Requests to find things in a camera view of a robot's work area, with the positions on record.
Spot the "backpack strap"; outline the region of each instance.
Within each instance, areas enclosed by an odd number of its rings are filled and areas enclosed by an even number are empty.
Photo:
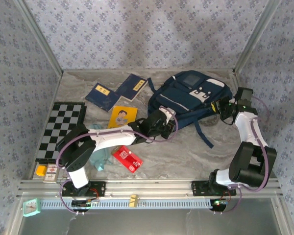
[[[148,81],[148,85],[149,85],[150,89],[152,90],[152,92],[156,93],[156,89],[155,89],[155,86],[153,85],[151,78],[148,78],[147,81]]]
[[[199,134],[199,136],[202,138],[202,140],[209,146],[209,148],[213,148],[214,145],[207,139],[207,137],[203,134],[203,132],[201,131],[201,128],[199,126],[199,123],[198,123],[198,120],[197,118],[195,117],[194,118],[194,125],[195,125],[195,128],[197,130],[197,133]]]

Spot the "book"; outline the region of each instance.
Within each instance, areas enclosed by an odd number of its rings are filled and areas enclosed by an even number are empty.
[[[119,101],[120,97],[121,96],[113,90],[97,83],[85,99],[102,108],[104,111],[109,112],[110,109],[112,109],[112,107]]]
[[[135,121],[137,111],[138,108],[135,107],[126,107],[118,105],[114,106],[108,124],[108,129],[121,127],[128,124],[129,122]]]
[[[146,79],[131,73],[131,75],[119,86],[116,93],[125,99],[132,101],[146,84]]]
[[[124,145],[114,149],[111,154],[132,173],[143,164],[143,160]]]

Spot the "red card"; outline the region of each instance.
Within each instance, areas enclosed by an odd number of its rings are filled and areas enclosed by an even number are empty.
[[[132,173],[143,164],[143,160],[124,145],[112,153],[112,155]]]

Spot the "gray marble table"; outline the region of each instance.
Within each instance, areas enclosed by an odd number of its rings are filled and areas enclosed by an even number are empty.
[[[228,71],[203,71],[204,73],[226,82],[232,91],[234,87]],[[91,102],[85,101],[85,96],[99,82],[112,90],[134,73],[138,76],[151,77],[155,87],[177,71],[65,71],[57,92],[56,101],[85,102],[87,106],[84,124],[101,124],[107,127],[111,111],[106,112]],[[117,105],[138,108],[137,118],[147,117],[147,102],[152,95],[149,86],[138,94],[134,101],[120,99]],[[228,126],[218,121],[218,117],[209,117],[200,121],[202,131],[215,145],[210,149],[198,136],[195,127],[190,125],[178,131],[175,139],[165,143],[139,144],[129,148],[143,161],[143,165],[132,174],[118,160],[111,157],[112,165],[105,165],[98,172],[89,163],[86,170],[90,179],[206,179],[216,168],[227,168],[240,145],[240,136],[235,126]]]

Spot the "patterned wallpaper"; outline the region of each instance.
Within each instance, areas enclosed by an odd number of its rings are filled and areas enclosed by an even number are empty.
[[[56,82],[13,0],[0,0],[0,234],[33,161]]]
[[[267,0],[26,0],[62,69],[232,68]]]
[[[282,0],[240,77],[270,109],[269,124],[261,127],[278,152],[274,172],[294,222],[294,0]]]

